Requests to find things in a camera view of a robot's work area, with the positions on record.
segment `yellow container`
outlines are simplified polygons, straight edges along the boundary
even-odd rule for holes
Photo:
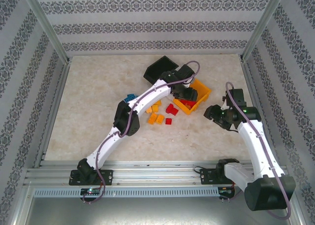
[[[198,79],[195,79],[194,82],[189,87],[194,88],[198,92],[197,103],[191,109],[187,108],[178,99],[173,99],[173,102],[178,107],[180,107],[180,109],[182,109],[187,115],[192,113],[192,111],[195,111],[201,102],[206,101],[209,97],[209,94],[211,93],[211,90],[204,84],[202,84]]]

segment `beige floor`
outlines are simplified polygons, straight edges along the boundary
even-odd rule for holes
[[[140,95],[150,87],[143,78],[146,68],[162,55],[76,56],[73,58],[45,160],[80,160],[92,153],[109,132],[117,104],[127,94]],[[180,110],[176,117],[165,109],[172,97],[162,99],[160,113],[173,124],[150,125],[144,113],[140,130],[110,155],[115,161],[198,161],[237,158],[249,154],[234,132],[221,129],[203,113],[222,104],[226,81],[243,88],[252,105],[237,55],[168,55],[179,66],[197,60],[197,78],[212,89],[208,100],[191,115]]]

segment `damask pattern stripe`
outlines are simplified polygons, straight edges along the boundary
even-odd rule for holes
[[[2,166],[2,161],[5,158],[5,152],[7,151],[8,146],[11,143],[11,138],[13,137],[13,133],[15,131],[17,122],[20,119],[20,114],[24,108],[24,104],[26,99],[29,96],[29,92],[31,90],[33,81],[35,79],[37,70],[40,66],[46,48],[48,46],[49,39],[47,35],[42,34],[36,50],[33,54],[31,62],[28,66],[28,69],[23,77],[23,81],[19,88],[18,93],[16,94],[16,98],[14,99],[14,103],[12,108],[9,111],[9,116],[7,116],[7,121],[3,125],[3,129],[1,130],[0,135],[0,166]]]
[[[290,133],[290,130],[287,128],[287,123],[284,118],[284,114],[282,112],[282,109],[279,105],[278,98],[275,94],[275,90],[271,84],[270,78],[267,74],[265,64],[261,58],[261,55],[257,49],[257,47],[254,48],[252,52],[252,57],[255,61],[256,67],[258,69],[258,73],[260,76],[260,79],[263,83],[263,87],[265,89],[265,92],[267,94],[269,104],[271,106],[271,109],[273,111],[274,118],[277,122],[277,127],[280,132],[280,136],[283,140],[283,144],[285,146],[286,152],[288,154],[288,159],[291,163],[291,167],[293,168],[293,173],[295,176],[295,181],[298,183],[299,189],[302,192],[302,197],[304,198],[304,203],[306,207],[308,208],[308,212],[310,213],[310,217],[313,223],[315,223],[315,198],[314,198],[314,192],[312,192],[312,186],[308,182],[308,178],[306,176],[306,171],[303,167],[303,163],[301,162],[300,156],[297,153],[297,149],[295,147],[294,141],[292,140],[292,136]],[[254,78],[252,75],[252,71],[250,69],[250,74],[252,77],[252,80],[254,82]]]
[[[40,87],[40,91],[37,95],[36,102],[34,104],[30,121],[28,122],[27,128],[25,130],[25,134],[23,136],[23,141],[21,142],[21,145],[19,147],[18,154],[16,156],[16,159],[14,161],[14,166],[12,168],[12,172],[10,173],[9,176],[9,181],[7,182],[7,187],[5,188],[3,194],[4,196],[1,199],[1,205],[0,205],[0,224],[6,224],[6,219],[8,217],[9,211],[12,207],[13,203],[13,197],[16,193],[17,186],[18,186],[18,181],[20,180],[21,177],[21,172],[22,172],[22,167],[24,166],[25,160],[27,158],[28,152],[29,152],[29,147],[32,142],[32,138],[34,135],[34,132],[36,130],[36,125],[39,120],[39,116],[41,114],[41,110],[44,106],[45,98],[47,96],[50,82],[52,80],[54,71],[56,69],[56,64],[59,60],[59,56],[56,51],[53,52],[53,55],[51,57],[51,60],[49,62],[49,65],[47,67],[47,71],[45,74],[45,77],[43,79],[43,82]]]
[[[157,40],[63,43],[66,51],[148,49],[243,49],[247,40]]]
[[[313,29],[315,29],[315,0],[295,0],[300,5],[305,17],[309,19]]]
[[[57,34],[130,32],[252,32],[256,22],[130,22],[54,25]]]
[[[315,97],[314,60],[312,60],[309,51],[305,48],[305,45],[303,45],[302,39],[294,29],[292,22],[281,5],[277,7],[273,16]]]
[[[12,72],[14,71],[22,51],[24,50],[27,41],[29,40],[30,35],[33,32],[33,29],[37,23],[36,16],[29,10],[27,16],[25,17],[23,24],[19,28],[14,41],[10,46],[9,50],[6,53],[6,56],[1,63],[0,69],[0,98],[2,98],[2,93],[7,86],[8,81],[11,78]]]
[[[301,129],[304,140],[306,141],[306,146],[308,146],[309,152],[315,161],[315,130],[313,129],[313,125],[310,123],[311,120],[304,109],[304,105],[301,103],[299,93],[294,87],[290,74],[286,69],[286,66],[268,29],[264,30],[261,38],[264,41],[272,63],[275,66],[275,70],[291,105],[295,119],[298,121],[297,124]]]
[[[0,31],[11,16],[19,0],[0,0]]]
[[[49,107],[49,111],[48,111],[48,114],[47,114],[47,118],[46,118],[46,122],[45,122],[45,125],[44,125],[44,128],[43,128],[43,133],[41,134],[41,138],[39,140],[39,144],[38,144],[38,147],[37,147],[37,151],[36,151],[36,155],[34,157],[34,162],[33,162],[33,167],[35,167],[35,164],[36,164],[36,160],[37,160],[37,157],[38,157],[38,154],[39,154],[39,150],[40,150],[40,146],[42,144],[42,141],[44,139],[44,135],[45,135],[45,131],[46,131],[46,127],[47,127],[47,124],[48,124],[48,121],[49,121],[49,116],[50,116],[50,112],[52,110],[52,107],[53,107],[53,104],[54,104],[54,101],[55,101],[55,96],[56,96],[56,93],[57,93],[57,89],[58,89],[58,86],[59,86],[59,82],[60,82],[60,79],[61,79],[61,76],[63,74],[63,70],[65,69],[65,67],[68,65],[68,62],[66,62],[61,71],[60,71],[60,74],[59,74],[59,78],[58,78],[58,82],[56,84],[56,88],[55,88],[55,92],[54,92],[54,95],[53,95],[53,100],[51,101],[51,104],[50,104],[50,107]]]
[[[162,11],[263,11],[268,0],[82,0],[41,2],[46,14],[162,12]]]

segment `wire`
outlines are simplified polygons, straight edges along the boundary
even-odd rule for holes
[[[225,196],[225,195],[222,195],[222,194],[220,194],[219,198],[220,198],[220,197],[223,197],[223,198],[227,199],[228,202],[230,202],[230,198],[229,198],[229,197],[227,197],[227,196]]]
[[[97,163],[97,162],[98,162],[98,155],[100,154],[100,151],[101,151],[103,145],[104,145],[110,138],[112,138],[112,137],[113,137],[114,135],[116,135],[116,134],[119,136],[119,138],[123,138],[125,135],[127,135],[128,130],[129,130],[129,127],[130,127],[130,123],[131,123],[131,117],[132,117],[132,114],[131,114],[131,113],[133,112],[134,108],[138,105],[138,103],[139,103],[143,98],[145,98],[147,95],[149,95],[149,94],[152,93],[153,91],[157,91],[158,89],[160,89],[160,88],[162,88],[162,87],[164,87],[164,86],[172,86],[172,85],[180,84],[180,83],[186,82],[186,81],[188,81],[188,80],[190,80],[190,79],[193,79],[193,78],[198,74],[198,72],[200,71],[200,63],[197,62],[197,61],[195,61],[195,60],[192,60],[192,61],[189,61],[188,63],[186,63],[186,65],[188,65],[188,64],[190,64],[190,63],[196,63],[196,64],[198,65],[198,69],[197,69],[197,71],[196,71],[195,74],[193,74],[191,77],[188,77],[188,78],[186,78],[186,79],[184,79],[184,80],[174,81],[174,82],[170,82],[170,83],[165,83],[165,84],[160,85],[160,86],[158,86],[158,87],[156,87],[156,88],[154,88],[154,89],[151,89],[150,91],[148,91],[148,92],[146,92],[145,94],[143,94],[143,96],[141,96],[141,97],[134,103],[133,107],[132,107],[131,110],[130,110],[130,114],[129,114],[129,118],[128,118],[127,127],[126,127],[126,130],[124,131],[124,133],[120,135],[119,132],[117,131],[117,132],[111,134],[109,137],[107,137],[107,138],[101,143],[101,145],[100,145],[100,147],[99,147],[99,149],[98,149],[98,151],[97,151],[97,154],[96,154],[95,167],[96,167],[97,174],[99,175],[99,177],[100,177],[100,179],[101,179],[101,181],[102,181],[102,183],[103,183],[103,185],[104,185],[104,189],[103,189],[102,193],[99,195],[99,197],[97,197],[96,199],[94,199],[93,201],[90,201],[90,202],[84,200],[84,199],[85,199],[85,196],[86,196],[86,194],[84,194],[84,195],[83,195],[83,198],[82,198],[83,203],[88,203],[88,204],[95,203],[95,202],[97,202],[98,200],[100,200],[100,199],[103,197],[103,195],[105,194],[105,180],[104,180],[102,174],[101,174],[100,171],[99,171],[98,163]]]
[[[236,133],[238,133],[238,131],[237,131],[237,130],[230,130],[230,129],[228,129],[228,131],[233,131],[233,132],[236,132]]]
[[[201,174],[201,173],[200,173],[200,171],[199,171],[199,172],[197,172],[197,171],[196,171],[196,168],[197,168],[197,167],[200,167],[200,166],[196,166],[196,167],[194,167],[194,168],[193,168],[193,170],[194,170],[196,173]]]
[[[255,128],[255,126],[253,125],[253,123],[248,119],[248,117],[245,115],[245,113],[243,113],[243,111],[240,109],[240,107],[237,106],[237,104],[236,104],[235,100],[233,99],[233,97],[232,97],[232,95],[231,95],[231,93],[230,93],[230,90],[229,90],[229,88],[228,88],[229,85],[230,85],[232,88],[234,88],[234,86],[233,86],[233,84],[232,84],[231,82],[227,82],[227,83],[225,84],[226,92],[227,92],[228,96],[230,97],[230,99],[231,99],[231,101],[232,101],[234,107],[240,112],[240,114],[244,117],[244,119],[246,120],[246,122],[249,123],[249,125],[251,126],[251,128],[253,129],[253,131],[256,133],[257,137],[259,138],[259,141],[260,141],[260,143],[261,143],[261,146],[262,146],[262,148],[263,148],[263,151],[264,151],[264,153],[265,153],[265,155],[266,155],[267,161],[268,161],[268,163],[269,163],[269,165],[270,165],[270,168],[271,168],[271,170],[272,170],[272,172],[273,172],[273,174],[274,174],[274,176],[275,176],[275,178],[276,178],[276,180],[277,180],[277,182],[278,182],[278,184],[279,184],[280,190],[281,190],[281,192],[282,192],[282,194],[283,194],[283,196],[284,196],[284,200],[285,200],[285,203],[286,203],[286,206],[287,206],[287,214],[286,214],[286,216],[284,216],[284,217],[280,217],[280,216],[278,216],[278,215],[275,215],[274,213],[270,212],[269,210],[268,210],[267,212],[268,212],[272,217],[274,217],[274,218],[276,218],[276,219],[287,220],[287,219],[289,219],[290,216],[291,216],[291,206],[290,206],[289,199],[288,199],[288,197],[287,197],[287,195],[286,195],[286,193],[285,193],[284,186],[282,185],[282,183],[281,183],[281,181],[280,181],[280,178],[278,177],[277,172],[276,172],[276,170],[275,170],[275,168],[274,168],[274,166],[273,166],[273,164],[272,164],[272,160],[271,160],[271,158],[270,158],[270,156],[269,156],[269,154],[268,154],[267,147],[266,147],[265,142],[263,141],[263,139],[262,139],[262,137],[261,137],[261,134],[260,134],[259,131]]]

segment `patterned wallpaper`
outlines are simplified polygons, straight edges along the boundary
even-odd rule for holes
[[[278,160],[315,224],[315,0],[281,0],[248,66]]]
[[[269,0],[39,0],[69,56],[241,54]]]
[[[0,0],[0,225],[33,167],[64,64],[26,0]]]

